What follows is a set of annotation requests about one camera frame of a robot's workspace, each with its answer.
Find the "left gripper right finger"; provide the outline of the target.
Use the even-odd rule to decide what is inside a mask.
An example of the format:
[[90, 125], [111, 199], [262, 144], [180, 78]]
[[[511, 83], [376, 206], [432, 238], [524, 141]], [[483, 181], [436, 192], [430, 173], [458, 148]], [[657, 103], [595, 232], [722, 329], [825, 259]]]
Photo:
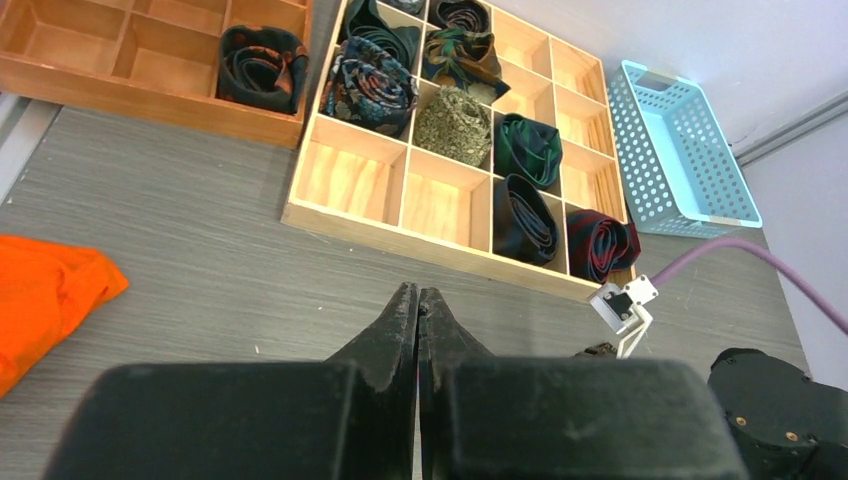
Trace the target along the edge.
[[418, 304], [427, 479], [745, 479], [723, 411], [673, 360], [505, 357]]

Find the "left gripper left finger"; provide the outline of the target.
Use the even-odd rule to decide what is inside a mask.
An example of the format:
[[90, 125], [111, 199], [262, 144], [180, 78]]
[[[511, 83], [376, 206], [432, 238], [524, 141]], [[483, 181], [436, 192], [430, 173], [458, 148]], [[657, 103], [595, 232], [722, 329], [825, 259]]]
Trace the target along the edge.
[[321, 361], [127, 364], [67, 423], [48, 479], [409, 478], [419, 289]]

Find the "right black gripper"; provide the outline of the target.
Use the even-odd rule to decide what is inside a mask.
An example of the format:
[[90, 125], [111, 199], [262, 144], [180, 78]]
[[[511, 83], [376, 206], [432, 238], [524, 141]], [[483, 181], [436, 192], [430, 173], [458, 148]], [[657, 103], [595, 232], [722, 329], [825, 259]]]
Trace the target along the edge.
[[617, 336], [617, 344], [601, 342], [579, 351], [576, 356], [629, 358], [653, 323], [646, 304], [657, 296], [657, 288], [644, 275], [624, 286], [603, 284], [588, 297], [588, 302]]

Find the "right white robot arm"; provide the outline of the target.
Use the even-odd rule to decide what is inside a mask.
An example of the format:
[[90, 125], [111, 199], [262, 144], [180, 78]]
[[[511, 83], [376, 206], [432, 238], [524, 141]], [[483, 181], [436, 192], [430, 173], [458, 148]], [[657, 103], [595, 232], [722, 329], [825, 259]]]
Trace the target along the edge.
[[[624, 286], [601, 285], [588, 302], [618, 340], [587, 347], [582, 356], [629, 357], [653, 321], [645, 306], [657, 295], [646, 276]], [[818, 383], [759, 349], [743, 347], [717, 355], [707, 384], [751, 478], [846, 478], [846, 391]]]

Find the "red blue striped rolled tie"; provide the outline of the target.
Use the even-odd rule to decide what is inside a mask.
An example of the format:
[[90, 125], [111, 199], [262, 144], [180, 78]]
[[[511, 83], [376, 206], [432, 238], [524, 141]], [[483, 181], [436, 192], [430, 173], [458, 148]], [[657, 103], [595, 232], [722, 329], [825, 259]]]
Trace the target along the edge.
[[591, 209], [566, 217], [570, 273], [605, 283], [613, 272], [630, 269], [641, 254], [635, 226]]

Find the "dark navy rolled tie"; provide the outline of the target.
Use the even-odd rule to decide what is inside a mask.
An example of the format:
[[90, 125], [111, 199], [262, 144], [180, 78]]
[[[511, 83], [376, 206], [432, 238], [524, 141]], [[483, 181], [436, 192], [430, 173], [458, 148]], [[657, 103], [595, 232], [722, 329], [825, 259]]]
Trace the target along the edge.
[[493, 190], [495, 254], [535, 266], [556, 257], [556, 221], [535, 186], [522, 176], [508, 174]]

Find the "light blue plastic basket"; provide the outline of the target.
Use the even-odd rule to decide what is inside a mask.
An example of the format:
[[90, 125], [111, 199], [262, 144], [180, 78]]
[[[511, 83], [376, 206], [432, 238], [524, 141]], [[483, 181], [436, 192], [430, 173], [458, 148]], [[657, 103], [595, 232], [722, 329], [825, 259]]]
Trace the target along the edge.
[[623, 193], [639, 232], [711, 239], [762, 227], [697, 83], [624, 60], [607, 92]]

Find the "light wooden grid tray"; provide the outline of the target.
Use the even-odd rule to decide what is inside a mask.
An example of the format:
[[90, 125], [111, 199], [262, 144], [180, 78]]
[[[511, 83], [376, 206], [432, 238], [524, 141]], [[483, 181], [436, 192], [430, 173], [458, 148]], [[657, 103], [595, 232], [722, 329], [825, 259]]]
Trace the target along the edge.
[[[283, 221], [362, 245], [468, 272], [519, 287], [583, 300], [598, 285], [570, 273], [566, 217], [591, 209], [627, 219], [614, 150], [611, 111], [601, 59], [531, 22], [488, 2], [490, 31], [504, 80], [512, 87], [492, 105], [492, 145], [479, 167], [412, 144], [416, 114], [442, 85], [421, 76], [431, 1], [418, 16], [376, 1], [392, 27], [421, 30], [412, 70], [419, 91], [410, 123], [398, 138], [319, 112], [349, 1], [338, 9], [330, 49], [306, 126]], [[559, 179], [537, 189], [557, 224], [556, 257], [544, 266], [513, 260], [492, 250], [493, 190], [505, 177], [494, 172], [494, 128], [504, 115], [556, 127], [563, 159]]]

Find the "dark green rolled tie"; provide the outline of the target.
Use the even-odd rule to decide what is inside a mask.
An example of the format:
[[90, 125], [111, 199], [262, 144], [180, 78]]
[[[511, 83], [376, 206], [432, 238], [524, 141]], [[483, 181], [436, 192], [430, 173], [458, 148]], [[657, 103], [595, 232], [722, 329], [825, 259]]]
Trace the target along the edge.
[[540, 190], [558, 181], [563, 147], [556, 127], [509, 113], [496, 122], [493, 147], [496, 174], [521, 176]]

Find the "olive rolled tie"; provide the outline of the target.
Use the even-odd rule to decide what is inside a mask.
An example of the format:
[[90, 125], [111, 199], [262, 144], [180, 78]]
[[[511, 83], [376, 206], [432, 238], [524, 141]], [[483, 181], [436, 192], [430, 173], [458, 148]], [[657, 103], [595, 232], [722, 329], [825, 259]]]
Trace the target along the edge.
[[416, 114], [412, 144], [479, 167], [492, 145], [490, 114], [466, 91], [442, 86]]

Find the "green brown patterned rolled tie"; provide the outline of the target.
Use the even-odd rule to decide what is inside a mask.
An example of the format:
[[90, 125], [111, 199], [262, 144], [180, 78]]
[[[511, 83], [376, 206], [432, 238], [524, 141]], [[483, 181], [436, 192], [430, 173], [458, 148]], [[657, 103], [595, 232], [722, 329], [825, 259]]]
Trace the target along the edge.
[[428, 31], [421, 76], [438, 85], [457, 87], [486, 105], [492, 105], [512, 89], [503, 78], [495, 35], [491, 32], [462, 28]]

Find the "dark brown rolled tie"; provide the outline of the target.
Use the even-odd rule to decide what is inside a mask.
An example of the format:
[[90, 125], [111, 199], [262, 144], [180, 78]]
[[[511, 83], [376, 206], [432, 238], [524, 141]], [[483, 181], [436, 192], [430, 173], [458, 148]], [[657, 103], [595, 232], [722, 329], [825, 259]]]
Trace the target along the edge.
[[433, 0], [428, 22], [441, 28], [461, 28], [475, 33], [490, 31], [489, 11], [476, 0]]

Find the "blue orange patterned rolled tie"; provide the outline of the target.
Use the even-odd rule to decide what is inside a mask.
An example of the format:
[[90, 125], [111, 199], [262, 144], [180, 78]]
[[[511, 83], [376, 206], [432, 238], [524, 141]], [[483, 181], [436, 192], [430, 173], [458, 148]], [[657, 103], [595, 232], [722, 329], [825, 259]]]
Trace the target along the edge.
[[419, 91], [413, 75], [376, 43], [343, 41], [322, 91], [319, 112], [398, 138], [410, 123]]

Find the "orange cloth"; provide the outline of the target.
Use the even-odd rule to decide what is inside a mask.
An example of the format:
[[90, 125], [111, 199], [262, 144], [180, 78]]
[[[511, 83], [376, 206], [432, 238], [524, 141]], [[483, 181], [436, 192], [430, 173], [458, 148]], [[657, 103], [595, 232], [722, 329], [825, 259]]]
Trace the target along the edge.
[[129, 287], [97, 249], [1, 237], [1, 394]]

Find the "black rolled tie orange tray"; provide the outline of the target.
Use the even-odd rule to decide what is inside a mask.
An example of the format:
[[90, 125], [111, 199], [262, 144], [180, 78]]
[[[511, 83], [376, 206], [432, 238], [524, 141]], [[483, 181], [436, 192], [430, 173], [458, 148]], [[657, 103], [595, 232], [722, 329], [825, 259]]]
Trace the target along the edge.
[[293, 33], [270, 26], [235, 25], [219, 41], [216, 97], [295, 115], [306, 86], [309, 56]]

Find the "grey blue rolled tie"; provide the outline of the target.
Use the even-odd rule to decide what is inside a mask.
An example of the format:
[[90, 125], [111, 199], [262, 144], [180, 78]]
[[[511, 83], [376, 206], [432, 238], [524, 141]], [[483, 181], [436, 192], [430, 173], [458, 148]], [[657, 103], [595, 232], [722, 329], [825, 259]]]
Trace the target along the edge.
[[424, 0], [384, 0], [384, 3], [409, 15], [418, 16], [424, 9]]

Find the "dark teal rolled tie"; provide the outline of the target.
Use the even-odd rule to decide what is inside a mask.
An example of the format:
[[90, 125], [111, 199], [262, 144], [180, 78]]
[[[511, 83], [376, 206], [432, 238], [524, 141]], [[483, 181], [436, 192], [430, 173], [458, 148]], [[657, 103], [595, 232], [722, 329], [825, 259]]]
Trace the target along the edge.
[[375, 0], [355, 0], [345, 8], [338, 41], [349, 37], [371, 41], [412, 70], [421, 30], [417, 26], [392, 27], [381, 17]]

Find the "orange wooden grid tray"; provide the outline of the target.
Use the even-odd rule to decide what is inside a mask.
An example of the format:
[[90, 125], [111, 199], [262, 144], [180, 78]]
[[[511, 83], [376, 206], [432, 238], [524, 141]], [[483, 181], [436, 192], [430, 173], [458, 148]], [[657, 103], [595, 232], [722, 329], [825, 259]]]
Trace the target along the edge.
[[309, 1], [5, 1], [1, 88], [53, 103], [293, 148], [305, 121], [216, 97], [219, 41], [235, 25], [308, 46]]

